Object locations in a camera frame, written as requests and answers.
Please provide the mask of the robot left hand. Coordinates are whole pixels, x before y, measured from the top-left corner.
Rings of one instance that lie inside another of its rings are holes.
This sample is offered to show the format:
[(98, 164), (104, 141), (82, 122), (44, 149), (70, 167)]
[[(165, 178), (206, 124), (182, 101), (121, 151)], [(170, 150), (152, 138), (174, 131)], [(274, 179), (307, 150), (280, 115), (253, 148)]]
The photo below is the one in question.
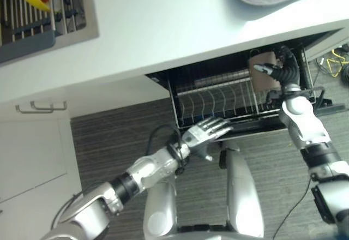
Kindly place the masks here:
[(209, 117), (190, 127), (182, 136), (189, 154), (206, 161), (213, 161), (208, 145), (234, 129), (232, 123), (220, 117)]

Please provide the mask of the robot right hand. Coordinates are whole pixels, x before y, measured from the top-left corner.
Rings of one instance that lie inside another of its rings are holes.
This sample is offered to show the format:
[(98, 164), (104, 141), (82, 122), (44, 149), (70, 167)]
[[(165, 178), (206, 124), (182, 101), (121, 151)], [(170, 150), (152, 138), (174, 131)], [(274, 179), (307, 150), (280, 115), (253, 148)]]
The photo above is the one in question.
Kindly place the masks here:
[(278, 81), (282, 88), (287, 85), (299, 85), (300, 72), (298, 62), (293, 52), (285, 45), (276, 50), (276, 55), (282, 58), (282, 67), (270, 63), (254, 64), (253, 68)]

